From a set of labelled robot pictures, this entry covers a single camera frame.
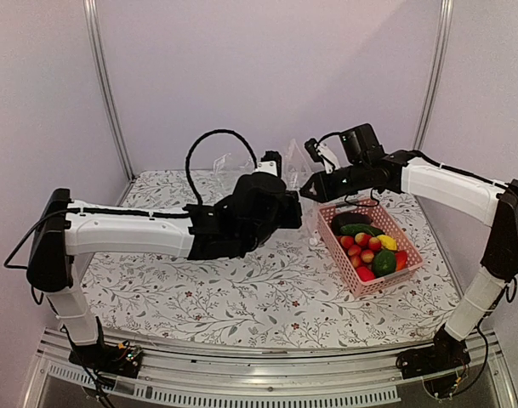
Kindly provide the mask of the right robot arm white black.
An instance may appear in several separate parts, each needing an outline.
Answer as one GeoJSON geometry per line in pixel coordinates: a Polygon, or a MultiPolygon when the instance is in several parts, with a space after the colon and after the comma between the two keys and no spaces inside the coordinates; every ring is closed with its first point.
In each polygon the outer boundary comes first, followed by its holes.
{"type": "Polygon", "coordinates": [[[489,227],[480,268],[442,330],[445,337],[426,353],[426,363],[445,370],[461,342],[491,313],[504,288],[518,275],[518,180],[502,183],[447,166],[419,150],[384,151],[373,127],[362,124],[336,132],[349,162],[339,165],[324,138],[309,139],[305,150],[324,168],[313,173],[301,196],[327,203],[362,190],[388,190],[423,197],[470,215],[489,227]]]}

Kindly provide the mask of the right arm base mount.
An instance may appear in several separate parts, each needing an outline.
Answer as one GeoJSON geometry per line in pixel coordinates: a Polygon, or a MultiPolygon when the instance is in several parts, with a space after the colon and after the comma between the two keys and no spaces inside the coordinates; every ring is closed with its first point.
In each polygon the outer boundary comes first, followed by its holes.
{"type": "Polygon", "coordinates": [[[456,394],[470,364],[470,354],[465,340],[451,337],[442,325],[433,337],[433,343],[424,348],[410,348],[396,357],[396,368],[404,379],[438,374],[449,371],[445,376],[432,377],[424,382],[425,391],[439,400],[456,394]]]}

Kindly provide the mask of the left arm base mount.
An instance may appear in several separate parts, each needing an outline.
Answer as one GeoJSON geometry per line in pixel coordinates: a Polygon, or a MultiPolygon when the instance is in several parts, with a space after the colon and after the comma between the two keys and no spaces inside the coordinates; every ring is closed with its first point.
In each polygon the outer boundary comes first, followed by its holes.
{"type": "Polygon", "coordinates": [[[131,345],[128,341],[118,345],[109,345],[102,336],[95,344],[76,345],[68,338],[71,345],[69,361],[89,371],[108,373],[120,377],[137,378],[143,360],[143,349],[131,345]]]}

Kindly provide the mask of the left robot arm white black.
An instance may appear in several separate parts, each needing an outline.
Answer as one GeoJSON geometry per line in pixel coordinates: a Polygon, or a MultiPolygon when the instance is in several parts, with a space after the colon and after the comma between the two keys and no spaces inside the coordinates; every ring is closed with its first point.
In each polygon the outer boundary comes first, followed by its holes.
{"type": "Polygon", "coordinates": [[[95,369],[113,360],[76,282],[72,259],[96,252],[142,252],[193,261],[242,258],[278,229],[302,225],[298,194],[281,178],[262,172],[241,176],[233,192],[212,206],[153,210],[94,206],[73,201],[68,189],[51,195],[37,226],[26,269],[31,286],[44,292],[95,369]]]}

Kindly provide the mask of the clear zip top bag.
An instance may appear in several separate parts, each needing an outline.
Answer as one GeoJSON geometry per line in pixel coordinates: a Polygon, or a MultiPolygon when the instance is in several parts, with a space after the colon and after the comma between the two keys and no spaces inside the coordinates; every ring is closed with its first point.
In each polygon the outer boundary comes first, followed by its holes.
{"type": "MultiPolygon", "coordinates": [[[[295,139],[291,139],[282,148],[281,176],[290,190],[299,191],[305,181],[312,174],[310,159],[302,151],[295,139]]],[[[253,160],[248,153],[227,153],[213,161],[213,174],[219,186],[222,196],[227,196],[233,191],[237,179],[254,170],[253,160]]],[[[311,200],[300,198],[302,208],[302,226],[300,229],[280,230],[280,236],[289,239],[298,236],[299,241],[309,247],[316,247],[320,243],[317,230],[318,205],[311,200]]]]}

